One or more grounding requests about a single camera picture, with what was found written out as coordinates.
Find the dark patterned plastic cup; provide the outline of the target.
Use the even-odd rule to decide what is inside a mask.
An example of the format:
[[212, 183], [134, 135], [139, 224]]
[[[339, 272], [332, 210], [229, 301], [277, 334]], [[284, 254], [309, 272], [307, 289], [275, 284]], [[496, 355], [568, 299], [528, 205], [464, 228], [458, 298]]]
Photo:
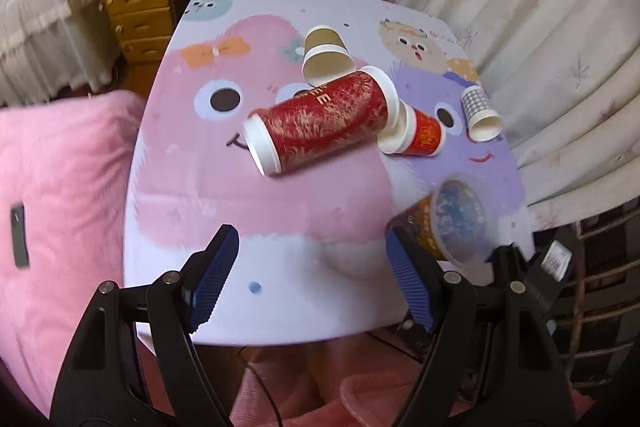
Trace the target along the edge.
[[494, 199], [478, 176], [464, 172], [447, 176], [387, 228], [403, 229], [422, 251], [462, 268], [481, 265], [498, 244]]

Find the checkered white paper cup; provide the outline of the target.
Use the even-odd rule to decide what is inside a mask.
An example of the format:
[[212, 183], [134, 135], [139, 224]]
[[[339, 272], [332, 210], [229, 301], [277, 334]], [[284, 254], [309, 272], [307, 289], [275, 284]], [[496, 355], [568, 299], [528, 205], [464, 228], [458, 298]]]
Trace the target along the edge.
[[496, 139], [503, 130], [503, 122], [480, 86], [467, 87], [461, 93], [461, 105], [470, 139], [476, 143]]

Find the small red paper cup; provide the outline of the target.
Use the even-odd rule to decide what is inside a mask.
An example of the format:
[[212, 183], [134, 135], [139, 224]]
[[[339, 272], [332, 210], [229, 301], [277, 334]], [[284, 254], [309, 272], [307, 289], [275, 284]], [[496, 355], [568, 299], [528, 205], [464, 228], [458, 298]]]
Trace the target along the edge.
[[378, 135], [378, 148], [386, 155], [435, 156], [446, 141], [444, 125], [405, 101], [400, 102], [398, 121]]

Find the large red paper cup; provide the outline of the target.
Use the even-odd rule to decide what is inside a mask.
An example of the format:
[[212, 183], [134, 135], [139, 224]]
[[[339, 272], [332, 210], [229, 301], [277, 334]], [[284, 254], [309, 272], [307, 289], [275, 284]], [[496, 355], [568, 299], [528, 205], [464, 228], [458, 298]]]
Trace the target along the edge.
[[390, 76], [364, 66], [258, 110], [243, 138], [263, 176], [277, 176], [371, 141], [398, 121], [400, 98]]

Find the tan white paper cup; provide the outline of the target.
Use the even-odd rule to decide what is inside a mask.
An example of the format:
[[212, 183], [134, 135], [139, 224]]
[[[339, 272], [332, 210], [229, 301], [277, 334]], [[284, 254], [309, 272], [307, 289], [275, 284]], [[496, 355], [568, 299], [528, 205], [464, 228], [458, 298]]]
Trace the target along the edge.
[[302, 74], [312, 87], [322, 86], [356, 70], [356, 62], [342, 37], [330, 26], [311, 28], [305, 37], [304, 50]]

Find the metal rack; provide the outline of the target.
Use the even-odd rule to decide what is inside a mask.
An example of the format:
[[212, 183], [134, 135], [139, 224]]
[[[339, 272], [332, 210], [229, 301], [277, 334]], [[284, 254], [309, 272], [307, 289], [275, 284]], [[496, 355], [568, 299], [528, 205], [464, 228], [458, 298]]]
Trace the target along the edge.
[[552, 338], [566, 375], [597, 395], [639, 338], [639, 203], [570, 225], [578, 261], [552, 308]]

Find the pink fleece robe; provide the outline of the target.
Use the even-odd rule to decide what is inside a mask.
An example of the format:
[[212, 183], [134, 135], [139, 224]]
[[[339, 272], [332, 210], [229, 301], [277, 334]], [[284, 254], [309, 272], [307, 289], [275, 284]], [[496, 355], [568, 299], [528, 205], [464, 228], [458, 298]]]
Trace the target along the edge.
[[399, 343], [367, 334], [261, 347], [248, 358], [230, 418], [237, 426], [389, 426], [420, 368]]

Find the dark smartphone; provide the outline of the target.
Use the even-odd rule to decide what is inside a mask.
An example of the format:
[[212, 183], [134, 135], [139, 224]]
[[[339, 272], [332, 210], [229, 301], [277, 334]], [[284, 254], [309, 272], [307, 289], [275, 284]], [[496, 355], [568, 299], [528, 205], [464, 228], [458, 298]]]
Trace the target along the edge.
[[26, 244], [25, 208], [23, 204], [18, 204], [11, 208], [10, 219], [15, 266], [17, 269], [27, 269], [29, 267], [29, 257]]

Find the pink plush blanket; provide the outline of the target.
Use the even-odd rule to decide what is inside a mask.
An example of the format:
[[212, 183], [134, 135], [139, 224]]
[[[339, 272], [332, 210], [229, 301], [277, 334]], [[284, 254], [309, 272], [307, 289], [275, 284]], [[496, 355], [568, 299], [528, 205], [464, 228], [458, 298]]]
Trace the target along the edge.
[[[88, 302], [122, 281], [125, 198], [144, 103], [129, 91], [1, 113], [1, 361], [41, 413]], [[10, 211], [25, 208], [29, 267]]]

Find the cartoon printed tablecloth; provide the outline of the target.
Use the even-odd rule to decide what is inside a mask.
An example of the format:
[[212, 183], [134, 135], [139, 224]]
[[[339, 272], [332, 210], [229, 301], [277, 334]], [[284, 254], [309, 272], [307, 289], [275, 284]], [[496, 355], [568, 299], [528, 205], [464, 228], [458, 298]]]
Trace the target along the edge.
[[[284, 176], [263, 176], [243, 122], [306, 90], [304, 40], [335, 29], [359, 65], [446, 128], [433, 157], [366, 143]], [[407, 306], [385, 254], [401, 210], [457, 172], [483, 181], [500, 243], [534, 251], [524, 187], [504, 136], [469, 138], [460, 95], [475, 72], [437, 17], [381, 0], [190, 0], [146, 103], [129, 181], [124, 280], [153, 282], [221, 225], [238, 259], [198, 343], [310, 343], [396, 323]]]

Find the white lace furniture cover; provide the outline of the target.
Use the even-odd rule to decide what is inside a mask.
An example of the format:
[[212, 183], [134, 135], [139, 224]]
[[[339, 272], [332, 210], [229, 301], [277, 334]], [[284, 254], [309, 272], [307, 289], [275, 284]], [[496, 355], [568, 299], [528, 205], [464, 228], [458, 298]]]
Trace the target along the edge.
[[100, 0], [1, 0], [1, 103], [52, 100], [65, 88], [99, 91], [120, 49]]

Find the white floral curtain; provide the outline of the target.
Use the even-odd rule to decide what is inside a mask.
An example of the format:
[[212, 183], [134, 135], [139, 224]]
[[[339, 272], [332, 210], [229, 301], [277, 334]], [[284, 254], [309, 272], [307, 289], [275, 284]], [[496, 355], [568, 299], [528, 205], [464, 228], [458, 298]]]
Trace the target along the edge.
[[503, 118], [537, 229], [639, 193], [639, 0], [390, 0], [456, 35]]

